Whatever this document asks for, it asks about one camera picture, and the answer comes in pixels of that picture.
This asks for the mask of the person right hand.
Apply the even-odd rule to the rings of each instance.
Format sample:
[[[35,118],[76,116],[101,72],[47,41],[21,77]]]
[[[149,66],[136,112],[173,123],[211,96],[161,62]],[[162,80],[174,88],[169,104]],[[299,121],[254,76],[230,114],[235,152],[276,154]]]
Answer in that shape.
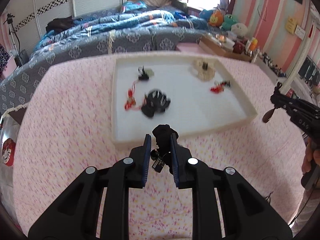
[[[313,150],[312,147],[312,140],[308,138],[308,144],[305,150],[305,156],[302,163],[302,172],[306,174],[311,170],[311,161],[314,160],[317,165],[320,165],[320,151]]]

